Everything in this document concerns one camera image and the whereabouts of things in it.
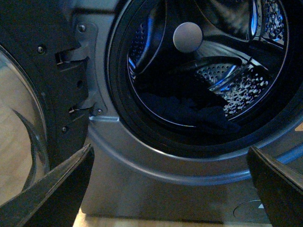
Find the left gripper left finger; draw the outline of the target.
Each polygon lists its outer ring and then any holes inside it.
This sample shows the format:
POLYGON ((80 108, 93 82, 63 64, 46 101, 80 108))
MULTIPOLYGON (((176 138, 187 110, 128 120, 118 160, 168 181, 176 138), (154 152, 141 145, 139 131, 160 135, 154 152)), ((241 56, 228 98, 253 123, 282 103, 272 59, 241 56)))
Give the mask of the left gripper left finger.
POLYGON ((0 207, 2 227, 71 227, 94 163, 88 144, 0 207))

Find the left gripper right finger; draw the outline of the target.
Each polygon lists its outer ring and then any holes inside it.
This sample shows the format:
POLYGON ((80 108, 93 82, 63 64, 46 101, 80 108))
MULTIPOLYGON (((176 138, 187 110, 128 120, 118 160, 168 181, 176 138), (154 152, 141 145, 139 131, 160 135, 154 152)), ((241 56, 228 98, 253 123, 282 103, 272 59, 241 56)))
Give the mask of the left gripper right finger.
POLYGON ((246 159, 271 225, 301 227, 303 175, 254 146, 249 148, 246 159))

